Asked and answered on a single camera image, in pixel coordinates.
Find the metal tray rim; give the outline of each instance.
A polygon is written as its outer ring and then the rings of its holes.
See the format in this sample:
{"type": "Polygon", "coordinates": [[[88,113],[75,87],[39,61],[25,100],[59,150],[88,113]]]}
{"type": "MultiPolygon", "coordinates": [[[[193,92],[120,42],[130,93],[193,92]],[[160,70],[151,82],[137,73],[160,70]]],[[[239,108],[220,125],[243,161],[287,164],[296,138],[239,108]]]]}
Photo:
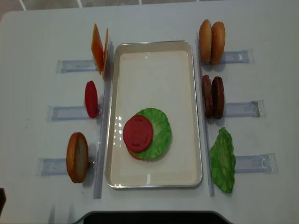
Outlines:
{"type": "MultiPolygon", "coordinates": [[[[139,45],[139,44],[155,44],[155,43],[168,43],[168,42],[185,42],[187,43],[190,48],[191,48],[191,59],[192,59],[192,72],[193,72],[193,84],[194,84],[194,97],[195,97],[195,108],[196,108],[196,126],[197,126],[197,137],[198,137],[198,144],[199,144],[199,158],[200,158],[200,166],[201,166],[201,174],[199,181],[195,184],[192,185],[121,185],[121,186],[114,186],[112,185],[108,180],[106,176],[106,168],[107,168],[107,152],[108,152],[108,139],[109,139],[109,127],[111,123],[111,107],[112,107],[112,93],[113,93],[113,85],[111,86],[110,89],[110,102],[109,102],[109,123],[108,123],[108,128],[107,128],[107,142],[106,142],[106,147],[105,147],[105,180],[108,184],[109,187],[113,189],[139,189],[139,188],[191,188],[191,187],[196,187],[201,183],[202,176],[203,176],[203,170],[202,170],[202,158],[201,158],[201,144],[200,144],[200,134],[199,134],[199,118],[198,118],[198,105],[197,105],[197,93],[196,93],[196,83],[195,83],[195,71],[194,71],[194,58],[193,58],[193,49],[192,46],[189,42],[184,41],[184,40],[179,40],[179,41],[162,41],[162,42],[137,42],[137,43],[122,43],[117,46],[114,52],[114,56],[116,55],[116,52],[119,47],[123,45],[139,45]]],[[[113,83],[114,81],[114,69],[113,69],[113,77],[111,79],[111,82],[113,83]]]]}

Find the tomato slice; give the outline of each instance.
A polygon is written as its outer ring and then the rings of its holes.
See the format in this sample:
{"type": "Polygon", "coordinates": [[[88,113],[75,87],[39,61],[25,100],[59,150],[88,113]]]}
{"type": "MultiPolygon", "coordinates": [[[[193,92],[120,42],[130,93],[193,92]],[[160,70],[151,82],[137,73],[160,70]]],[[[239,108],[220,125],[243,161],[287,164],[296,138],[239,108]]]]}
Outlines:
{"type": "Polygon", "coordinates": [[[96,118],[98,115],[98,94],[94,82],[90,81],[85,88],[85,106],[90,118],[96,118]]]}
{"type": "Polygon", "coordinates": [[[135,115],[123,128],[123,140],[127,148],[135,153],[146,150],[153,140],[153,126],[142,115],[135,115]]]}

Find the plastic holder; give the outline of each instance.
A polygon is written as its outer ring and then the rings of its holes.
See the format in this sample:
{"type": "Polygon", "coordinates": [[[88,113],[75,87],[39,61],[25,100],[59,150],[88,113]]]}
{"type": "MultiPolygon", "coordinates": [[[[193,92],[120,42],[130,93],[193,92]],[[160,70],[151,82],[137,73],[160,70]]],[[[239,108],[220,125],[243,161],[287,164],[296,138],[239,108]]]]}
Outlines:
{"type": "MultiPolygon", "coordinates": [[[[95,157],[88,158],[88,173],[95,171],[95,157]]],[[[36,176],[68,175],[66,170],[66,159],[38,158],[36,176]]]]}
{"type": "Polygon", "coordinates": [[[103,106],[102,106],[102,113],[101,113],[99,150],[98,150],[97,168],[96,168],[94,191],[93,191],[94,199],[99,199],[102,197],[105,150],[107,147],[107,141],[108,141],[107,133],[109,130],[108,123],[110,120],[109,104],[110,104],[110,90],[113,82],[113,70],[114,70],[114,45],[109,38],[107,64],[105,70],[104,97],[103,97],[103,106]]]}
{"type": "Polygon", "coordinates": [[[275,153],[236,156],[235,173],[277,173],[275,153]]]}
{"type": "Polygon", "coordinates": [[[226,118],[265,117],[263,100],[247,103],[228,103],[225,105],[223,116],[226,118]]]}
{"type": "Polygon", "coordinates": [[[93,59],[89,60],[57,60],[56,73],[67,73],[76,71],[97,71],[98,68],[93,59]]]}
{"type": "MultiPolygon", "coordinates": [[[[101,105],[98,105],[99,113],[95,119],[99,118],[101,105]]],[[[88,116],[85,106],[48,106],[47,121],[62,120],[88,120],[92,119],[88,116]]]]}
{"type": "MultiPolygon", "coordinates": [[[[199,38],[198,33],[196,34],[195,39],[196,45],[196,55],[197,55],[197,66],[198,66],[198,76],[199,76],[199,84],[201,85],[202,80],[202,67],[204,64],[201,63],[200,55],[199,55],[199,38]]],[[[239,57],[239,59],[231,60],[230,62],[227,60],[228,57],[222,57],[223,63],[249,63],[254,62],[252,50],[245,50],[248,54],[249,60],[244,60],[244,57],[239,57]]],[[[201,99],[203,99],[202,92],[199,92],[201,99]]],[[[201,104],[202,111],[205,111],[203,104],[201,104]]],[[[224,117],[264,117],[264,106],[263,100],[258,101],[250,101],[247,103],[230,103],[226,104],[224,110],[224,117]]],[[[214,196],[214,183],[212,181],[211,175],[211,162],[210,162],[210,144],[209,144],[209,135],[208,135],[208,126],[206,117],[202,116],[203,123],[203,136],[205,142],[205,150],[206,150],[206,168],[207,168],[207,176],[208,176],[208,184],[209,184],[209,193],[210,196],[214,196]]],[[[236,156],[236,166],[235,173],[244,174],[244,173],[270,173],[277,172],[276,168],[276,159],[275,154],[263,154],[263,155],[254,155],[254,156],[236,156]]]]}
{"type": "MultiPolygon", "coordinates": [[[[254,63],[252,49],[223,52],[219,64],[233,64],[233,63],[254,63]]],[[[211,63],[204,63],[202,61],[201,64],[211,65],[211,63]]]]}

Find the green lettuce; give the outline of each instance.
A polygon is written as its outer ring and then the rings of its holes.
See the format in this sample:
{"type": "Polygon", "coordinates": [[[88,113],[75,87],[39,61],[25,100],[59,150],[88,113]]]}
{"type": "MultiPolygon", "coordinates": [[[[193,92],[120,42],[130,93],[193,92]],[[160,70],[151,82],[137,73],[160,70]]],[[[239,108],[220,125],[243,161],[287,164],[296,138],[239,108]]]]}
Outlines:
{"type": "Polygon", "coordinates": [[[212,180],[225,193],[232,193],[235,183],[233,139],[223,127],[210,151],[212,180]]]}
{"type": "Polygon", "coordinates": [[[171,128],[167,116],[156,108],[146,108],[136,115],[145,116],[153,125],[153,140],[150,146],[139,153],[133,154],[143,160],[152,160],[161,156],[169,147],[171,140],[171,128]]]}

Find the burger patty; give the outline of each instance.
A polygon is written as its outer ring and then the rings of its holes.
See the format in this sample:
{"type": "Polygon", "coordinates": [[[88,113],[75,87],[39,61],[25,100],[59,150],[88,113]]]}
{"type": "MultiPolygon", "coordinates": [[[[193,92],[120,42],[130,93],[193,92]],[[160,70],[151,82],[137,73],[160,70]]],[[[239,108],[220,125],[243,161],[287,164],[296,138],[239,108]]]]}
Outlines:
{"type": "Polygon", "coordinates": [[[224,89],[220,77],[215,77],[212,82],[213,116],[221,119],[224,111],[224,89]]]}
{"type": "Polygon", "coordinates": [[[202,77],[202,94],[205,99],[206,117],[211,118],[213,116],[213,99],[212,99],[212,87],[211,81],[208,75],[202,77]]]}

